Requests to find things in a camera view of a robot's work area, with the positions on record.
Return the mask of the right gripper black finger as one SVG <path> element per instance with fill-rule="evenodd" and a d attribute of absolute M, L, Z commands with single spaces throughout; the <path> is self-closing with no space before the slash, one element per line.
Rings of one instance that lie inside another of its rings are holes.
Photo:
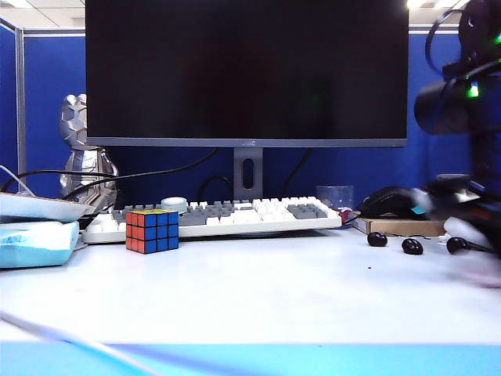
<path fill-rule="evenodd" d="M 483 226 L 483 234 L 490 243 L 490 248 L 494 254 L 499 258 L 501 256 L 501 232 L 499 227 Z"/>

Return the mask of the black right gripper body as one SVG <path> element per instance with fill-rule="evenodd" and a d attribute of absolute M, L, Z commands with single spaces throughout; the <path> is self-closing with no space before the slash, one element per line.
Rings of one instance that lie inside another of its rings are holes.
<path fill-rule="evenodd" d="M 441 174 L 426 185 L 435 218 L 462 219 L 479 230 L 500 228 L 500 195 L 491 193 L 469 175 Z"/>

